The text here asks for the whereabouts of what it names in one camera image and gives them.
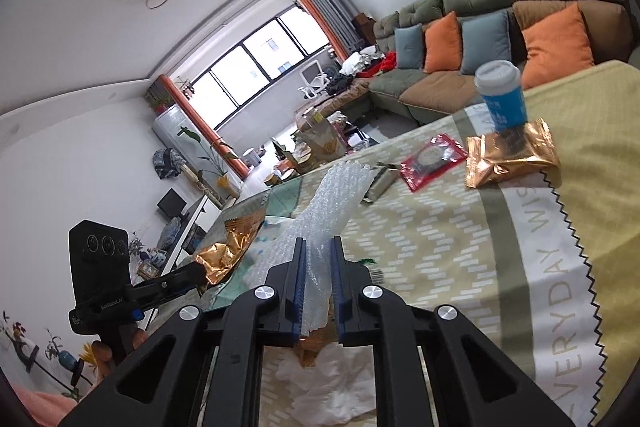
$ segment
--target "yellow blanket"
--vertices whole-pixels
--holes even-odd
[[[526,102],[529,119],[551,128],[562,169],[550,179],[593,266],[608,357],[602,414],[640,357],[640,71],[606,62],[529,90]]]

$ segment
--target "blue cushion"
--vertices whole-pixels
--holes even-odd
[[[396,68],[421,70],[424,66],[424,37],[422,25],[396,28]]]
[[[474,17],[462,23],[462,74],[476,70],[491,60],[511,61],[509,15],[506,10]]]

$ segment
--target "metal screw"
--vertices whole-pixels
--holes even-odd
[[[184,321],[192,321],[200,314],[200,310],[196,306],[185,306],[180,310],[180,318]]]
[[[362,293],[364,293],[365,297],[369,297],[369,299],[377,299],[382,296],[382,288],[372,284],[370,286],[364,286]]]
[[[458,312],[453,306],[445,305],[438,308],[438,315],[441,319],[452,321],[458,316]]]
[[[254,295],[258,299],[267,300],[276,295],[276,290],[274,290],[271,286],[258,286],[254,290]]]

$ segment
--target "orange curtain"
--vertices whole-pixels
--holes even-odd
[[[236,172],[236,174],[240,176],[241,179],[245,180],[249,175],[249,168],[241,160],[225,158],[225,154],[231,149],[221,143],[222,136],[209,127],[207,122],[202,119],[198,112],[189,103],[187,97],[182,94],[180,89],[177,88],[168,76],[161,74],[158,79],[162,82],[164,88],[174,98],[175,102],[177,102],[177,104],[182,108],[187,117],[189,117],[189,120],[193,122],[207,141],[216,149],[216,151],[218,151],[218,153],[220,153],[226,163]]]
[[[299,0],[302,3],[302,6],[305,7],[305,10],[309,12],[318,25],[322,28],[322,31],[329,39],[329,43],[334,48],[335,54],[340,58],[340,60],[346,60],[349,57],[349,53],[344,49],[342,44],[340,44],[340,40],[326,23],[316,6],[311,2],[311,0]]]

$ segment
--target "window frame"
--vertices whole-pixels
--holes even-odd
[[[298,9],[303,9],[301,8],[297,3],[293,3],[291,6],[285,8],[284,10],[282,10],[281,12],[279,12],[277,15],[273,16],[271,19],[269,19],[267,22],[265,22],[263,25],[261,25],[260,27],[256,28],[254,31],[252,31],[251,33],[249,33],[248,35],[244,36],[244,38],[242,38],[241,41],[236,42],[236,44],[234,44],[233,46],[231,46],[223,55],[220,55],[220,57],[218,57],[216,59],[216,61],[214,63],[212,63],[208,68],[206,68],[193,82],[189,83],[188,87],[193,88],[193,86],[195,86],[195,84],[203,77],[205,76],[207,73],[209,73],[211,75],[211,77],[213,78],[213,80],[220,86],[220,88],[222,89],[222,91],[229,97],[229,100],[231,100],[231,102],[236,106],[236,110],[233,111],[232,113],[230,113],[222,122],[220,122],[219,124],[217,124],[215,126],[215,129],[219,128],[220,126],[224,125],[230,118],[232,118],[233,116],[235,116],[238,111],[240,111],[245,105],[251,103],[254,99],[256,99],[261,93],[263,93],[265,90],[269,89],[273,84],[275,84],[278,80],[280,80],[282,77],[286,76],[287,74],[289,74],[291,72],[291,70],[297,68],[298,66],[300,66],[301,64],[303,64],[306,60],[309,60],[311,57],[313,57],[314,55],[318,54],[320,51],[328,48],[329,46],[331,46],[330,43],[324,44],[323,46],[320,46],[318,49],[307,53],[306,49],[304,49],[304,47],[302,46],[302,44],[300,44],[300,42],[298,41],[298,39],[296,38],[296,36],[293,34],[293,32],[287,27],[287,25],[285,23],[283,23],[280,20],[280,16],[285,14],[286,12],[290,11],[293,8],[298,8]],[[289,37],[289,39],[291,39],[291,41],[293,42],[293,44],[295,45],[295,47],[300,51],[300,53],[302,54],[302,60],[299,60],[297,63],[292,64],[292,66],[286,70],[284,73],[279,74],[276,78],[271,78],[266,70],[263,68],[263,66],[260,64],[260,62],[258,62],[258,60],[252,55],[252,53],[249,51],[249,49],[244,45],[244,41],[247,40],[249,37],[251,37],[254,33],[257,33],[258,31],[260,31],[262,28],[264,28],[267,24],[272,23],[273,21],[276,21],[280,27],[283,29],[283,31],[286,33],[287,37]],[[231,95],[231,93],[229,92],[228,89],[226,89],[225,85],[222,83],[222,81],[216,76],[216,74],[213,72],[213,67],[219,63],[220,60],[222,60],[223,58],[225,58],[229,53],[231,53],[234,49],[236,48],[242,48],[244,50],[244,52],[248,55],[248,57],[254,62],[254,64],[256,65],[256,67],[258,68],[258,70],[260,71],[260,73],[262,73],[264,75],[264,77],[267,79],[268,84],[266,86],[264,86],[262,89],[258,90],[251,98],[249,98],[248,100],[246,100],[246,102],[238,104],[238,102],[236,102],[236,99],[234,99],[234,97]]]

